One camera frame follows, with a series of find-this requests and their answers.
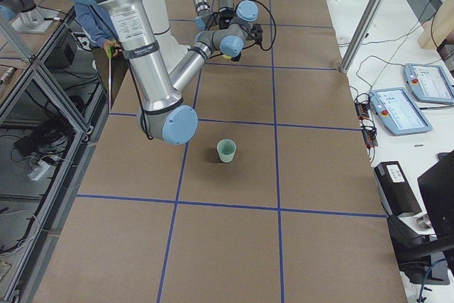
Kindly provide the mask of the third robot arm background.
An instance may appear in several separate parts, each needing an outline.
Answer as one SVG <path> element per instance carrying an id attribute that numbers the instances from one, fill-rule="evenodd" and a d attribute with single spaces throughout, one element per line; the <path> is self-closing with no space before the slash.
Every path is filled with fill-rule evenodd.
<path id="1" fill-rule="evenodd" d="M 7 21 L 19 17 L 26 27 L 33 27 L 44 21 L 34 0 L 1 0 L 1 15 Z"/>

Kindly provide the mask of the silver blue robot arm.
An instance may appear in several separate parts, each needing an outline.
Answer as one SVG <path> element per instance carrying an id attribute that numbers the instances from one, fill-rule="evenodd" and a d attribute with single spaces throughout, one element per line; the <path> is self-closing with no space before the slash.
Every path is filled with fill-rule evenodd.
<path id="1" fill-rule="evenodd" d="M 250 1 L 218 0 L 221 9 L 232 9 L 232 19 L 225 28 L 200 32 L 192 47 L 172 70 L 168 70 L 153 33 L 143 0 L 71 0 L 104 8 L 113 23 L 123 55 L 138 81 L 140 105 L 138 120 L 149 139 L 156 138 L 173 145 L 187 143 L 195 134 L 198 116 L 184 104 L 182 90 L 217 51 L 238 57 L 245 43 L 253 39 L 258 7 Z"/>
<path id="2" fill-rule="evenodd" d="M 214 26 L 226 29 L 235 16 L 233 0 L 218 0 L 218 10 L 212 9 L 207 0 L 193 0 L 196 11 L 195 24 L 199 31 Z"/>

